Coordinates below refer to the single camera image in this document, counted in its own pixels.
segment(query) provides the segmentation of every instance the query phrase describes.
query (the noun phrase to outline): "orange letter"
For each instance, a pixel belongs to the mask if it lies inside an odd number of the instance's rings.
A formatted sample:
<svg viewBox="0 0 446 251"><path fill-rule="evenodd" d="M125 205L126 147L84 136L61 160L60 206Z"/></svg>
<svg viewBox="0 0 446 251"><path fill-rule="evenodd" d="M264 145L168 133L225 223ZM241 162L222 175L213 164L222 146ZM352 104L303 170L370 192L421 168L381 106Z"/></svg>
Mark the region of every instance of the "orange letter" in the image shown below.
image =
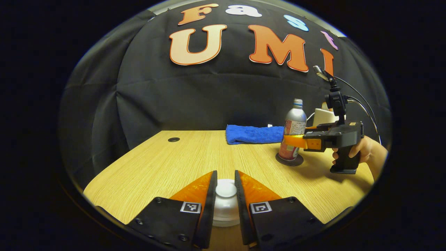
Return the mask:
<svg viewBox="0 0 446 251"><path fill-rule="evenodd" d="M218 4L202 5L202 6L190 8L190 9L187 9L187 10L181 12L184 14L184 17L183 17L183 20L178 23L178 25L183 25L183 24L187 24L187 23L190 23L193 21L203 19L204 16L200 16L200 13L203 13L203 14L210 13L212 10L210 7L218 7Z"/></svg>
<svg viewBox="0 0 446 251"><path fill-rule="evenodd" d="M305 41L293 34L288 34L283 42L268 27L261 25L250 25L249 29L254 31L256 38L256 49L249 59L257 63L271 63L273 59L268 55L268 47L273 53L276 62L282 65L285 62L288 53L291 53L287 62L288 67L294 70L308 72L308 66L305 64Z"/></svg>
<svg viewBox="0 0 446 251"><path fill-rule="evenodd" d="M324 55L325 71L333 76L333 55L325 49L321 49Z"/></svg>
<svg viewBox="0 0 446 251"><path fill-rule="evenodd" d="M170 45L170 60L179 65L191 65L207 62L220 52L222 31L226 25L208 25L203 27L207 31L206 48L201 52L189 52L189 38L195 29L185 29L172 33Z"/></svg>

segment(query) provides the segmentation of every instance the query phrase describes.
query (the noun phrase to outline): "aluminum bottle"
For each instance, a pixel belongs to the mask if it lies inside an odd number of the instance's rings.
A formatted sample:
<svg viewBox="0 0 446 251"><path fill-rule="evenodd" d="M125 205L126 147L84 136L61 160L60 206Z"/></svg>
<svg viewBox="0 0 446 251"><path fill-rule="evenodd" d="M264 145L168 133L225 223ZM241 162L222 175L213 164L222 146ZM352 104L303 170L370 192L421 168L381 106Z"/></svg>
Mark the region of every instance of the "aluminum bottle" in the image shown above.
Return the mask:
<svg viewBox="0 0 446 251"><path fill-rule="evenodd" d="M297 135L304 134L306 127L306 115L302 109L301 99L294 99L293 108L285 117L285 128L283 134ZM282 140L280 145L279 157L284 160L293 160L297 157L298 147L288 146Z"/></svg>

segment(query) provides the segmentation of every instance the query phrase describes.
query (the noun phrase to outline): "blue towel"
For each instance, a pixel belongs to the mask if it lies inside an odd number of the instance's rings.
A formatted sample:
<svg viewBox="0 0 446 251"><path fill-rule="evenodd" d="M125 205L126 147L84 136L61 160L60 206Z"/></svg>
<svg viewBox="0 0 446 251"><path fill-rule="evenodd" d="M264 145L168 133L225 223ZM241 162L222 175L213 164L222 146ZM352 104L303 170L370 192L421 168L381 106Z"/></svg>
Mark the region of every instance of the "blue towel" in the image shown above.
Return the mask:
<svg viewBox="0 0 446 251"><path fill-rule="evenodd" d="M254 127L227 125L226 140L229 145L237 145L243 143L278 143L282 142L283 129L283 126Z"/></svg>

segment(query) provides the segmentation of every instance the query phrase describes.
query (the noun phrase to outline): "black cloth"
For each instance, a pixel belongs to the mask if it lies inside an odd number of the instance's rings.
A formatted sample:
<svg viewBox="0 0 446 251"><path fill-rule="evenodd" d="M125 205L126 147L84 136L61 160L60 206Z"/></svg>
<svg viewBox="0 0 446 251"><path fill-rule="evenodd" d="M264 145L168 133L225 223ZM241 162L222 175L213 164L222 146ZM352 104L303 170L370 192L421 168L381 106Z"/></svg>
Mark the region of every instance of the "black cloth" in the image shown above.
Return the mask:
<svg viewBox="0 0 446 251"><path fill-rule="evenodd" d="M178 26L183 19L181 11L210 3L219 7L202 20ZM225 13L232 4L255 7L263 16ZM292 27L283 15L301 19L309 31ZM189 51L200 52L207 38L202 28L215 24L225 24L227 29L222 31L221 51L214 59L190 66L170 60L170 34L195 29ZM255 37L248 25L269 27L281 40L288 34L303 38L309 71L293 70L274 59L270 64L250 61ZM320 31L333 38L338 51ZM314 65L324 67L321 48L334 56L334 75L354 86L373 108L386 146L391 137L389 102L378 73L352 41L269 4L200 1L158 16L143 11L107 34L80 60L61 103L59 137L65 165L85 188L113 161L160 130L224 130L228 124L282 126L295 98L303 100L309 116L321 107L330 89L312 69ZM339 86L344 95L365 105L350 87L342 82ZM360 107L349 104L347 118L362 120L365 134L377 140Z"/></svg>

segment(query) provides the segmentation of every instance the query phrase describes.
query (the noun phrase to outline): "bottle label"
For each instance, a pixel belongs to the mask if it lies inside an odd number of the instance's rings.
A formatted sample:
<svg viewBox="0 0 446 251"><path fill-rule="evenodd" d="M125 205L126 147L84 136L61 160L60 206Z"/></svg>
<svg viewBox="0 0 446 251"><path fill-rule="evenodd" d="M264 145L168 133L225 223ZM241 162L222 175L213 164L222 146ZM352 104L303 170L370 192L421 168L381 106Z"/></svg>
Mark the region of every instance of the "bottle label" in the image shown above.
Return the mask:
<svg viewBox="0 0 446 251"><path fill-rule="evenodd" d="M305 127L306 127L306 122L291 121L287 119L285 122L284 134L290 134L290 135L304 134ZM298 151L299 151L298 147L289 146L285 144L284 141L282 141L279 150L279 156L282 159L292 160L297 157Z"/></svg>

